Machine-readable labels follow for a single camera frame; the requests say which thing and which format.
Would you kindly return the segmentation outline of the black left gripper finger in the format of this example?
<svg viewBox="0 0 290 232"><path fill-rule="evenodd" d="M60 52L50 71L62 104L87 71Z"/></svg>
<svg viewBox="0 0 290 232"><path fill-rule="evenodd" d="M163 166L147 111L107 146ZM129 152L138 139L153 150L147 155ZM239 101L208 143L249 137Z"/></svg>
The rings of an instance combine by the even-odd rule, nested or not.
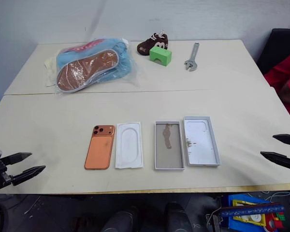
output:
<svg viewBox="0 0 290 232"><path fill-rule="evenodd" d="M30 153L30 152L19 152L19 153L15 153L15 154L6 156L4 158L1 158L0 161L4 165L13 165L15 163L23 161L24 159L26 159L27 157L29 157L31 155L32 155L32 153Z"/></svg>
<svg viewBox="0 0 290 232"><path fill-rule="evenodd" d="M32 167L23 171L21 174L12 176L12 185L17 186L41 173L46 168L45 165Z"/></svg>

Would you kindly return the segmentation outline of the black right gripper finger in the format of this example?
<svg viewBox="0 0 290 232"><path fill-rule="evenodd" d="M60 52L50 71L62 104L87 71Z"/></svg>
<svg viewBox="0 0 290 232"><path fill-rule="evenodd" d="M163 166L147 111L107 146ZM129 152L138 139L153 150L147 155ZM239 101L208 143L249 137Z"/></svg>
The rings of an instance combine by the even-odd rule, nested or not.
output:
<svg viewBox="0 0 290 232"><path fill-rule="evenodd" d="M290 134L277 134L273 135L273 138L290 145Z"/></svg>
<svg viewBox="0 0 290 232"><path fill-rule="evenodd" d="M276 152L264 152L264 151L261 151L260 154L267 160L277 165L290 169L290 158L288 158L287 156Z"/></svg>

